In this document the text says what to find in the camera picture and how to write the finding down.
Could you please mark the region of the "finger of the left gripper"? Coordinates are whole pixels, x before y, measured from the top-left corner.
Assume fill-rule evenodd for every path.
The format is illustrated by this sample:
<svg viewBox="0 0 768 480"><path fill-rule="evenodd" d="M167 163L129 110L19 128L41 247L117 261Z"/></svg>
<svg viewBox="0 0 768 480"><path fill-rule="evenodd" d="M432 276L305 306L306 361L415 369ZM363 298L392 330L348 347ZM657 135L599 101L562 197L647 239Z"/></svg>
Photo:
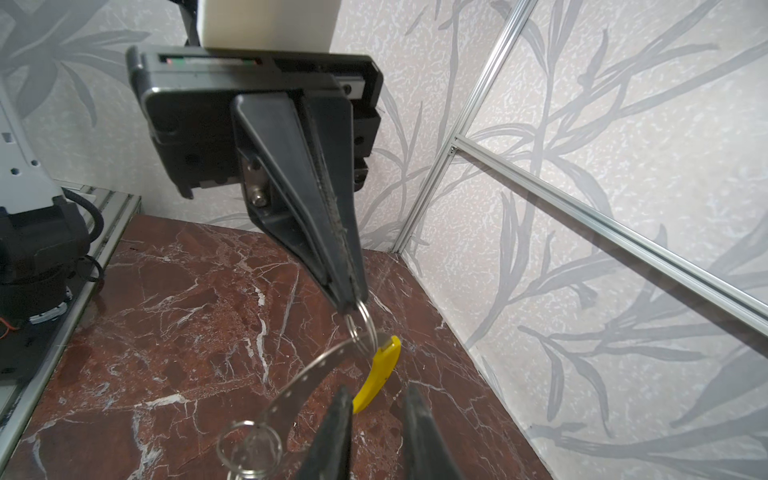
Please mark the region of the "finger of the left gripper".
<svg viewBox="0 0 768 480"><path fill-rule="evenodd" d="M267 195L248 200L250 218L303 264L334 306L329 268L323 262L327 244L320 238L327 217L301 112L306 93L240 94L230 112L243 191Z"/></svg>
<svg viewBox="0 0 768 480"><path fill-rule="evenodd" d="M327 217L320 238L327 244L329 292L340 312L368 299L368 285L354 205L352 105L341 94L308 92L301 112L312 167Z"/></svg>

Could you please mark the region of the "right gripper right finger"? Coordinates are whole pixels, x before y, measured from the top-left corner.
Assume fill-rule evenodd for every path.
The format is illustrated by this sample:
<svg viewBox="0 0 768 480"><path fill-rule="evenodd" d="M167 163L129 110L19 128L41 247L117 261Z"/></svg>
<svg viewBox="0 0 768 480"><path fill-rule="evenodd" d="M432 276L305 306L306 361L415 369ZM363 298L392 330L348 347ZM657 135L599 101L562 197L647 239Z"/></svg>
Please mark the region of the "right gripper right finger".
<svg viewBox="0 0 768 480"><path fill-rule="evenodd" d="M451 456L418 388L409 384L403 407L406 479L459 480L464 476Z"/></svg>

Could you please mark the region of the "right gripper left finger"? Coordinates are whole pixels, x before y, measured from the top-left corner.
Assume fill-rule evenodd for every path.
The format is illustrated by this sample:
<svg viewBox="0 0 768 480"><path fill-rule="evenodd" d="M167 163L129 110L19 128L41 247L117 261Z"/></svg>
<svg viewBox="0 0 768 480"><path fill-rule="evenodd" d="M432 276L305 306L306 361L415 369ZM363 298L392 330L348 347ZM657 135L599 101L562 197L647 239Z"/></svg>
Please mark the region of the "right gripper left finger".
<svg viewBox="0 0 768 480"><path fill-rule="evenodd" d="M294 479L350 478L352 420L353 396L342 386L333 397Z"/></svg>

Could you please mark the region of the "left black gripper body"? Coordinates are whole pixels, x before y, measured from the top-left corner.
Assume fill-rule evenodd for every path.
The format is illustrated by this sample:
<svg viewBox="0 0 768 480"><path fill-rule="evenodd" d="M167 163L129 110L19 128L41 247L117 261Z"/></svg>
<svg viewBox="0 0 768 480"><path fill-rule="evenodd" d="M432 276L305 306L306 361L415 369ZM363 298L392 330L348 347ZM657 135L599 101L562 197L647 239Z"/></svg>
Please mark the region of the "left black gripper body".
<svg viewBox="0 0 768 480"><path fill-rule="evenodd" d="M127 77L165 171L186 199L236 184L230 104L240 94L341 91L353 109L354 188L368 175L383 72L367 55L133 45Z"/></svg>

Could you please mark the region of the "metal arc keyring yellow handle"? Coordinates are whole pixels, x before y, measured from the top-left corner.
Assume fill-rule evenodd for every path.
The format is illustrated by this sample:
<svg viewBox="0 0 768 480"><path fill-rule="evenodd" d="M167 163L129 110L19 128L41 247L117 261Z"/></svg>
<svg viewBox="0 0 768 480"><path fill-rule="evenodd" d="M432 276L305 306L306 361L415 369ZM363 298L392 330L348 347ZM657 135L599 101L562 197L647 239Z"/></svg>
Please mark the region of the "metal arc keyring yellow handle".
<svg viewBox="0 0 768 480"><path fill-rule="evenodd" d="M377 334L376 353L360 353L367 334L327 350L299 372L254 420L221 434L217 454L230 479L293 479L337 391L353 396L353 416L378 395L401 352L394 335Z"/></svg>

